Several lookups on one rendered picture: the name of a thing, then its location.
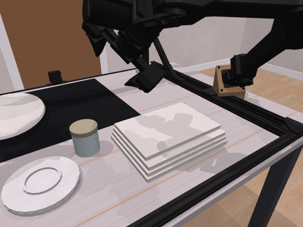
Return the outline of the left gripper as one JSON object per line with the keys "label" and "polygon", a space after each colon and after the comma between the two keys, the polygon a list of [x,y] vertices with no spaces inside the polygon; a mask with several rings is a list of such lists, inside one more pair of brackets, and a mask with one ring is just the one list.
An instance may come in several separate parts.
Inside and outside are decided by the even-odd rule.
{"label": "left gripper", "polygon": [[135,40],[128,30],[118,31],[118,35],[114,29],[97,26],[94,24],[82,23],[82,29],[89,38],[96,57],[98,57],[106,42],[110,47],[127,63],[130,62],[140,71],[130,78],[124,85],[137,87],[144,93],[152,91],[157,84],[164,78],[164,72],[153,62],[149,65],[141,54],[152,43],[144,44]]}

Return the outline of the white round platter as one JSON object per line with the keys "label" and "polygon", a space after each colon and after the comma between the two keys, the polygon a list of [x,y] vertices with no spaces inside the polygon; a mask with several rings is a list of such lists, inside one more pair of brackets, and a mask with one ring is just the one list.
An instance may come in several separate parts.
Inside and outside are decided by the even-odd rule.
{"label": "white round platter", "polygon": [[35,95],[12,93],[0,96],[0,140],[20,135],[43,117],[45,105]]}

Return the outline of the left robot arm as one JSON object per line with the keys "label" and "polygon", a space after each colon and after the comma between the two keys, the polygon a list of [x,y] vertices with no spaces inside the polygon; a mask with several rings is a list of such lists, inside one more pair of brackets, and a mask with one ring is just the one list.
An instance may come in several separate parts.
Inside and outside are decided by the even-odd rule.
{"label": "left robot arm", "polygon": [[165,28],[193,25],[205,17],[274,19],[268,33],[247,54],[234,55],[221,70],[224,88],[253,85],[260,66],[284,50],[303,49],[303,0],[83,0],[85,23],[153,42]]}

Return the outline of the white saucer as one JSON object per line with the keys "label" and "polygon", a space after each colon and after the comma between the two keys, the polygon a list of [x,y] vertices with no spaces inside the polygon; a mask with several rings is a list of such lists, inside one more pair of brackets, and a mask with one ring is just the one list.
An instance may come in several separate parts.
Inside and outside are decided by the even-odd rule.
{"label": "white saucer", "polygon": [[80,170],[73,160],[44,157],[14,172],[2,188],[1,199],[10,213],[32,217],[63,205],[79,184]]}

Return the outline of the black rectangular mat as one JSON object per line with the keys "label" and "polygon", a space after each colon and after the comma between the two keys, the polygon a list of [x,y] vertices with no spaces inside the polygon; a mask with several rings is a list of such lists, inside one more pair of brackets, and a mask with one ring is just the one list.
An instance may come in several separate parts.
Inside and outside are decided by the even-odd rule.
{"label": "black rectangular mat", "polygon": [[98,130],[139,114],[96,79],[26,92],[45,105],[42,119],[26,132],[0,140],[0,163],[72,139],[70,125],[92,119]]}

